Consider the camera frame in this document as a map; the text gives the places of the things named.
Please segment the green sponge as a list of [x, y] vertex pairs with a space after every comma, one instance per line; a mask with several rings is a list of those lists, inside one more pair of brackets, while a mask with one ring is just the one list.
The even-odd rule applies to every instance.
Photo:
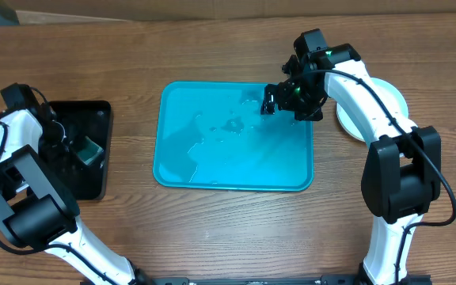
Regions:
[[74, 144], [74, 153], [77, 158], [87, 166], [90, 166], [94, 161], [103, 154], [104, 150], [96, 144], [88, 136], [80, 139]]

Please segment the light blue plate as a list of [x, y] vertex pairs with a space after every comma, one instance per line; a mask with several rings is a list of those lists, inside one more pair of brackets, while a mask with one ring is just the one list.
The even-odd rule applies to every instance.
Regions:
[[[409, 118], [409, 107], [401, 92], [394, 85], [380, 78], [372, 78], [371, 80], [378, 87], [378, 94], [385, 99], [391, 99], [398, 107], [399, 112], [406, 118]], [[336, 104], [336, 116], [340, 126], [351, 137], [364, 142], [362, 134], [339, 103]]]

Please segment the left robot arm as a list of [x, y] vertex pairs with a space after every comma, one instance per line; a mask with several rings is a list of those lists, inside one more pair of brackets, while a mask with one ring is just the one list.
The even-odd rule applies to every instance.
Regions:
[[93, 284], [149, 284], [82, 221], [79, 202], [106, 191], [113, 114], [107, 101], [49, 101], [35, 87], [1, 91], [0, 248], [54, 255]]

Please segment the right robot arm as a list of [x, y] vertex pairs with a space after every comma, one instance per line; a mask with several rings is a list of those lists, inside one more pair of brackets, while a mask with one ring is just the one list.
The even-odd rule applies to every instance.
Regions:
[[374, 216], [370, 245], [355, 284], [429, 284], [428, 275], [406, 268], [412, 236], [439, 197], [441, 139], [433, 127], [417, 127], [386, 98], [350, 44], [330, 47], [321, 30], [304, 32], [282, 67], [288, 78], [264, 89], [261, 114], [293, 112], [298, 121], [319, 121], [332, 98], [368, 147], [361, 191]]

